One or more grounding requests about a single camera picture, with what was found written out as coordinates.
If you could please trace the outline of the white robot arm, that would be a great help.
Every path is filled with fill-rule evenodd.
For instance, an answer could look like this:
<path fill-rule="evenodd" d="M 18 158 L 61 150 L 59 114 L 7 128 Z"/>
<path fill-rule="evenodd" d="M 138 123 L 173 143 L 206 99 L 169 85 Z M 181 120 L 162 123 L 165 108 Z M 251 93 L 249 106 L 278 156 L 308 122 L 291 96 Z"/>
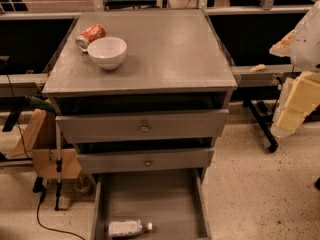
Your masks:
<path fill-rule="evenodd" d="M 272 119 L 271 133 L 284 138 L 294 134 L 320 105 L 320 1 L 269 53 L 289 57 L 291 64 L 301 71 L 295 79 L 285 80 Z"/>

